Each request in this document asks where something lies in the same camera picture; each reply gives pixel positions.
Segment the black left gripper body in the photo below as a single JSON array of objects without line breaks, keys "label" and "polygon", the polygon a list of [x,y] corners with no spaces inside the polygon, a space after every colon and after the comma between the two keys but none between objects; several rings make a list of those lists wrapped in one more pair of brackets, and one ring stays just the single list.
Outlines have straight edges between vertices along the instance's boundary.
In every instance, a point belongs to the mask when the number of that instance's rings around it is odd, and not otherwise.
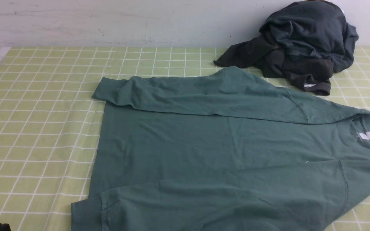
[{"label": "black left gripper body", "polygon": [[0,223],[0,231],[11,231],[11,227],[8,223]]}]

